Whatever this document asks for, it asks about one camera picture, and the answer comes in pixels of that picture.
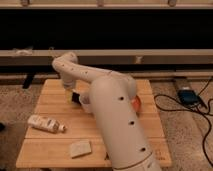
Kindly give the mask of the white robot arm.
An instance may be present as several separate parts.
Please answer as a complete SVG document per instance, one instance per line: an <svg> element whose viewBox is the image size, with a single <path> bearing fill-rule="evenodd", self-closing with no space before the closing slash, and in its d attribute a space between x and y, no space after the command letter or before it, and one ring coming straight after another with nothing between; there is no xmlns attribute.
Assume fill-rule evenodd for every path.
<svg viewBox="0 0 213 171"><path fill-rule="evenodd" d="M126 74L80 65L75 53L55 58L53 68L65 89L77 80L90 84L89 102L113 171L162 171L131 101L136 81Z"/></svg>

